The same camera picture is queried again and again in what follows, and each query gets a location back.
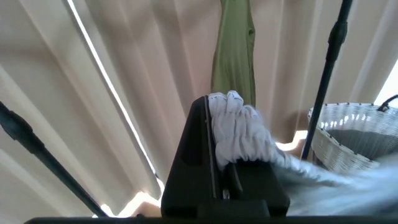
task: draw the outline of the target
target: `blurred white cloth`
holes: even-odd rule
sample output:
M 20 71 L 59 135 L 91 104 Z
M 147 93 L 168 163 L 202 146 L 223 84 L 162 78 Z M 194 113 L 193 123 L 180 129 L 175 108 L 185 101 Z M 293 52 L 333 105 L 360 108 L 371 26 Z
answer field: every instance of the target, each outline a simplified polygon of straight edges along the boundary
M 290 197 L 288 215 L 370 215 L 398 212 L 398 155 L 374 170 L 339 175 L 277 148 L 260 114 L 236 91 L 208 97 L 220 170 L 229 162 L 270 162 Z

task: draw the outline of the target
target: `black rod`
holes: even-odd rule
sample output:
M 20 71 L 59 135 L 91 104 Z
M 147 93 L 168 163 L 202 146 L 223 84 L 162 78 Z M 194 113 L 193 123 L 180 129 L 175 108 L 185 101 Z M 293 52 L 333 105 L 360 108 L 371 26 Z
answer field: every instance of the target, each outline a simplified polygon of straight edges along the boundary
M 321 113 L 323 101 L 325 100 L 326 91 L 328 90 L 328 85 L 331 74 L 333 72 L 333 67 L 335 66 L 335 62 L 340 52 L 341 45 L 345 41 L 347 35 L 347 30 L 348 30 L 347 18 L 352 3 L 353 3 L 352 0 L 343 0 L 343 2 L 341 3 L 337 22 L 333 26 L 329 35 L 329 40 L 328 40 L 329 47 L 328 47 L 328 52 L 326 54 L 325 67 L 323 68 L 323 73 L 321 77 L 321 82 L 319 84 L 317 98 L 315 100 L 315 105 L 312 111 L 310 126 L 308 128 L 308 133 L 307 133 L 307 140 L 305 141 L 304 149 L 301 154 L 302 159 L 306 159 L 308 153 L 310 152 L 311 142 L 313 139 L 313 135 L 315 133 L 315 129 L 317 128 L 319 115 Z
M 44 143 L 33 133 L 32 127 L 18 114 L 10 111 L 0 101 L 0 124 L 13 140 L 18 141 L 30 153 L 36 156 L 51 172 L 58 177 L 95 215 L 107 217 L 101 207 L 88 192 L 68 173 L 68 171 L 45 148 Z

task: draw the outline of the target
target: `green garment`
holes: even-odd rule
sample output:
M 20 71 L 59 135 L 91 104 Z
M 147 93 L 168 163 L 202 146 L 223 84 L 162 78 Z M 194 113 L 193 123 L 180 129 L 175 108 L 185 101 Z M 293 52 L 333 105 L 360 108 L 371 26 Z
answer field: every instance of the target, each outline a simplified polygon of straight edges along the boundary
M 236 90 L 245 104 L 255 106 L 254 24 L 248 0 L 221 0 L 223 13 L 213 59 L 211 91 Z

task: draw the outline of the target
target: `white basket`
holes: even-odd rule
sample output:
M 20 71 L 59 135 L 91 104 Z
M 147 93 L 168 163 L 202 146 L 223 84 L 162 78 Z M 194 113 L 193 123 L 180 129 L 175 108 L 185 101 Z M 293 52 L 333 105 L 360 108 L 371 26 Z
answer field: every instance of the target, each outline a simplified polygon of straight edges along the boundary
M 325 104 L 322 107 L 311 144 L 310 157 L 312 160 L 318 159 L 328 170 L 333 172 L 377 167 L 379 163 L 373 161 L 373 158 L 368 159 L 355 153 L 337 141 L 330 132 L 356 130 L 360 131 L 358 133 L 392 136 L 386 144 L 382 141 L 383 147 L 371 149 L 373 154 L 388 154 L 392 150 L 398 149 L 398 109 L 388 108 L 388 102 L 384 104 L 384 111 L 378 111 L 378 108 L 373 104 L 365 103 Z M 311 118 L 312 109 L 308 113 L 308 120 Z

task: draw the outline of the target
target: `wicker basket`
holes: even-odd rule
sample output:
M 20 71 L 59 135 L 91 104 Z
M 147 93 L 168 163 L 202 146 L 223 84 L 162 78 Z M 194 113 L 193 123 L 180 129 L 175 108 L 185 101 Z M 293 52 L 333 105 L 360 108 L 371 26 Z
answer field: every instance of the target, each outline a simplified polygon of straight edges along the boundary
M 398 109 L 366 103 L 322 107 L 309 160 L 334 172 L 371 169 L 378 157 L 398 152 Z

